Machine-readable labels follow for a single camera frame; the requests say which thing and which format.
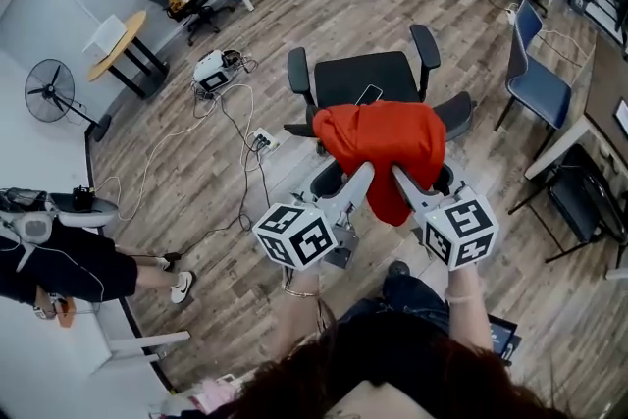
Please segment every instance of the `white sneaker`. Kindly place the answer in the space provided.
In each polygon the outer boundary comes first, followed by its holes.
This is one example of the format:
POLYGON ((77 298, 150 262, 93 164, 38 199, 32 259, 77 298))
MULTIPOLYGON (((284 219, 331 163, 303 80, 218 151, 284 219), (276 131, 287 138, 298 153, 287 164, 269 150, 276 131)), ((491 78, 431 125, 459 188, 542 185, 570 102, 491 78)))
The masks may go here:
POLYGON ((192 273, 179 273, 179 282, 175 287, 170 287, 170 300, 174 304, 181 304, 187 298, 192 283, 194 283, 194 275, 192 273))

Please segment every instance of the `power strip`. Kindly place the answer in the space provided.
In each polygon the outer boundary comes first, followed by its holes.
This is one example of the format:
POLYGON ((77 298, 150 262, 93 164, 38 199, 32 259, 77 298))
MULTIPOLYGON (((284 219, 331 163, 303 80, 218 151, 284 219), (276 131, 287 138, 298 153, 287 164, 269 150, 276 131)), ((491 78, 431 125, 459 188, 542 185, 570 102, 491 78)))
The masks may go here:
POLYGON ((265 145, 262 148, 268 149, 269 152, 275 152, 279 148, 279 145, 280 145, 279 141, 274 136, 269 134, 266 130, 264 130, 263 128, 258 128, 253 133, 254 138, 259 138, 260 136, 264 138, 264 143, 265 143, 265 145))

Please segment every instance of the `smartphone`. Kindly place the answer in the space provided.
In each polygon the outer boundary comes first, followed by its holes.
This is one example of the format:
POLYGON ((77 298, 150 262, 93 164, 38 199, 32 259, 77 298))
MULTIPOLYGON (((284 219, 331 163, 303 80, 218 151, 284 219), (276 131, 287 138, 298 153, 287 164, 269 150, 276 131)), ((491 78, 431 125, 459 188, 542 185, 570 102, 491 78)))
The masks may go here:
POLYGON ((383 91, 376 85, 369 84, 362 95, 355 102, 356 105, 370 105, 375 103, 382 96, 383 91))

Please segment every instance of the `wrist bracelet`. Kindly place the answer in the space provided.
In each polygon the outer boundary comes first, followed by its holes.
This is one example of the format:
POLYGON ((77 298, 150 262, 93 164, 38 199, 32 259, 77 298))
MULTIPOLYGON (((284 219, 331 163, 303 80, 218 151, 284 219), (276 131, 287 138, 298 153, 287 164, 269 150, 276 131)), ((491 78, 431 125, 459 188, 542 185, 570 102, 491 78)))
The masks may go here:
POLYGON ((289 289, 286 286, 284 286, 284 291, 288 295, 292 295, 293 297, 299 297, 299 298, 308 298, 308 297, 317 297, 318 296, 318 293, 304 293, 302 291, 294 291, 292 289, 289 289))
POLYGON ((476 291, 475 293, 471 293, 470 295, 466 295, 466 296, 463 296, 463 297, 452 297, 449 294, 449 287, 447 287, 445 289, 445 295, 443 295, 443 297, 450 304, 464 304, 466 302, 469 302, 469 301, 473 300, 474 298, 478 298, 478 297, 483 298, 484 297, 484 287, 483 287, 483 285, 480 285, 479 291, 476 291))

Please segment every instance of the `red cloth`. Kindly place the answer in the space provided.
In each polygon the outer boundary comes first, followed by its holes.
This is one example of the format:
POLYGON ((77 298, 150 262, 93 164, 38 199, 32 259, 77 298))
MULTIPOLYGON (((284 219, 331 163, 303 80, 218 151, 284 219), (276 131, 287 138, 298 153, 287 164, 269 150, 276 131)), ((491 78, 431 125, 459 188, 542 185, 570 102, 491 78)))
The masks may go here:
POLYGON ((396 188, 393 164, 427 190, 445 160, 445 125, 423 103, 338 105, 316 114, 313 127, 348 175, 365 161, 373 163, 367 199, 375 215, 393 226, 403 224, 411 211, 396 188))

